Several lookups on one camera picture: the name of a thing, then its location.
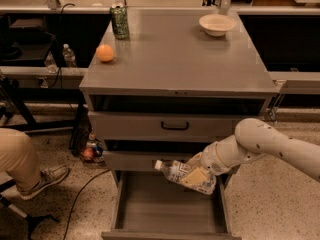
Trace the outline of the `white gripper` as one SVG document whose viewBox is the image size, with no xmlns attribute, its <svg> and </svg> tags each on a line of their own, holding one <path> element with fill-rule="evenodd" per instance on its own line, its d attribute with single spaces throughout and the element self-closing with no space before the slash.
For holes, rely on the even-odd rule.
<svg viewBox="0 0 320 240">
<path fill-rule="evenodd" d="M 221 175 L 231 170 L 231 167 L 227 166 L 219 157 L 217 146 L 218 143 L 214 142 L 187 161 L 187 164 L 194 169 L 181 178 L 183 184 L 187 186 L 197 185 L 209 180 L 209 173 Z"/>
</svg>

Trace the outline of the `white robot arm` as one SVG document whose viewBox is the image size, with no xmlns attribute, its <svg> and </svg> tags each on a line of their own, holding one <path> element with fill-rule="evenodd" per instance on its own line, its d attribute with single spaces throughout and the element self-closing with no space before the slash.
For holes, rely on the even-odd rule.
<svg viewBox="0 0 320 240">
<path fill-rule="evenodd" d="M 234 134 L 208 145 L 189 160 L 191 171 L 181 179 L 185 186 L 193 186 L 228 172 L 240 164 L 273 155 L 304 174 L 320 179 L 320 147 L 291 138 L 267 123 L 248 118 L 240 121 Z"/>
</svg>

